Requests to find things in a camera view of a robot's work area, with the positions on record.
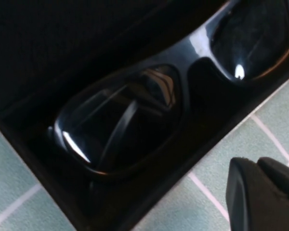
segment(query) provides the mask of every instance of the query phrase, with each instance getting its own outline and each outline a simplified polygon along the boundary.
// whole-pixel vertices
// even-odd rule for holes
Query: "tile floor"
[[[225,189],[235,156],[270,156],[289,166],[289,81],[202,158],[134,231],[229,231]],[[74,228],[0,137],[0,231],[11,230]]]

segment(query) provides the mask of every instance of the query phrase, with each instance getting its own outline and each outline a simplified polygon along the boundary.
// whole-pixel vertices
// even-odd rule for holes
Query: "black sunglasses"
[[[187,73],[203,58],[238,88],[270,81],[289,60],[289,0],[229,1],[172,47],[94,83],[62,109],[56,144],[92,177],[148,165],[190,109]]]

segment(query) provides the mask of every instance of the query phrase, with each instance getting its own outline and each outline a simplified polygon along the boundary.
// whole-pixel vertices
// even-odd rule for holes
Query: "black object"
[[[233,158],[226,201],[232,231],[289,231],[289,167]]]
[[[177,72],[165,65],[101,81],[65,106],[54,139],[93,177],[127,175],[178,126],[179,85]]]

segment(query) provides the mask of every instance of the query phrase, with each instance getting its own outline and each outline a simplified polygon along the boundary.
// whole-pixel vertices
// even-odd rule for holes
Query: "green tile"
[[[1,225],[0,231],[74,231],[51,197],[40,190]]]
[[[36,183],[24,163],[0,137],[0,213]]]
[[[256,113],[289,153],[289,83]]]
[[[218,143],[193,169],[196,176],[225,209],[227,209],[225,193],[229,162],[235,156],[255,162],[260,157],[269,156],[281,163],[287,163],[266,134],[252,120],[247,120]]]
[[[154,207],[134,231],[228,231],[229,223],[186,177]]]

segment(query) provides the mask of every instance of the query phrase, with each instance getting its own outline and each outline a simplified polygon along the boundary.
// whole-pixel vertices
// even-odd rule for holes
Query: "dark tinted lens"
[[[218,62],[241,80],[274,67],[289,49],[289,15],[283,0],[249,0],[221,23],[211,49]]]
[[[65,148],[99,171],[133,165],[157,149],[179,122],[178,76],[149,68],[92,92],[61,123]]]

